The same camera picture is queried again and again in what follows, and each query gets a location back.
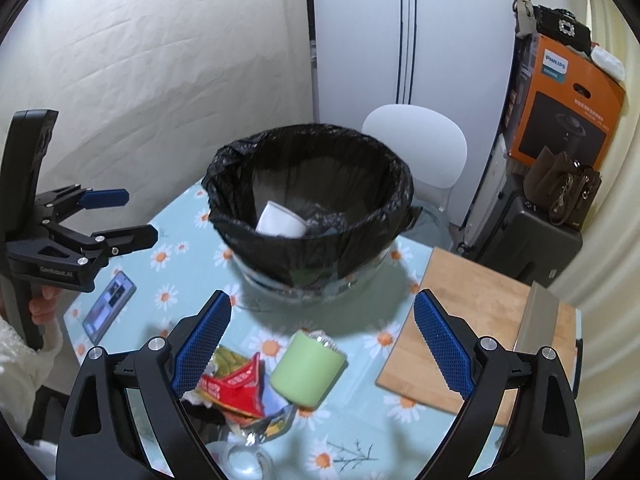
phone screen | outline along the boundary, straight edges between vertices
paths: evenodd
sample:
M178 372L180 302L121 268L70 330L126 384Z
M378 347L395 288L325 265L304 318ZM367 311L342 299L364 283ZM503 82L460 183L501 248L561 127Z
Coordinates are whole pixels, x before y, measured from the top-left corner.
M94 344L102 338L119 311L136 291L136 286L124 272L119 272L94 303L82 326Z

green container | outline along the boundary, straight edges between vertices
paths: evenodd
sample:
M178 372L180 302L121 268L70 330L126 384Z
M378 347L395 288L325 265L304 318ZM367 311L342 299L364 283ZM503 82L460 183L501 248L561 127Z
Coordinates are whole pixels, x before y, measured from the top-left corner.
M316 408L346 361L330 339L298 330L271 374L270 383L285 399Z

human hand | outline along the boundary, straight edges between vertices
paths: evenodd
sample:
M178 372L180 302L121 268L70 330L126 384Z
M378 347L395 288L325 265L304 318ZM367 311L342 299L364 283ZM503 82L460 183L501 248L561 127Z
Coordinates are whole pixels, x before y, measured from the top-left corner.
M56 318L60 292L62 292L62 290L54 286L42 286L42 296L33 298L29 302L29 311L31 312L31 319L34 324L46 325Z

trash can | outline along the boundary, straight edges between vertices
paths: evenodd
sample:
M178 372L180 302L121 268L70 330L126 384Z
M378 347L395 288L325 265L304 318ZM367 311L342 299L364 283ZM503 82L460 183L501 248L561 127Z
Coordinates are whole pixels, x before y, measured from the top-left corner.
M283 298L333 297L370 275L414 224L409 167L355 130L298 124L218 150L202 181L209 221L249 281ZM306 221L300 238L256 231L267 203Z

white wardrobe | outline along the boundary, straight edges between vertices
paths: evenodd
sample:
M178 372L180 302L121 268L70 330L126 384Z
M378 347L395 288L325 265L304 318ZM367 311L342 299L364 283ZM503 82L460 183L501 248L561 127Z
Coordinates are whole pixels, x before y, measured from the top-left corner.
M513 0L314 0L318 115L360 130L375 108L424 106L468 159L447 214L462 224L491 152L513 57ZM416 145L417 150L428 146Z

